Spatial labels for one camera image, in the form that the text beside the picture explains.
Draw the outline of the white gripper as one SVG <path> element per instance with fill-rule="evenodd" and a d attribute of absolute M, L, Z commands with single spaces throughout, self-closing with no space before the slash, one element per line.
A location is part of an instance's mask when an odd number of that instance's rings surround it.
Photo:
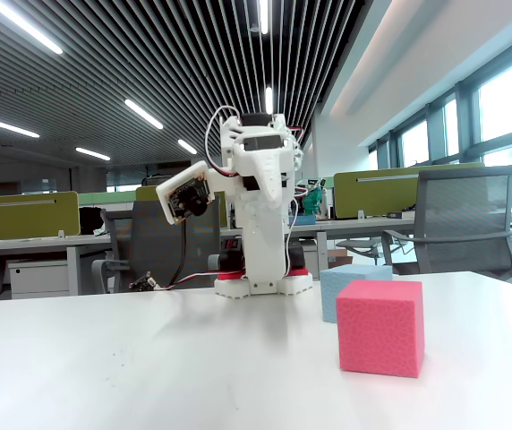
<path fill-rule="evenodd" d="M 240 176 L 257 177 L 269 207 L 279 208 L 281 175 L 294 172 L 293 140 L 281 133 L 241 135 L 233 143 L 233 167 Z"/>

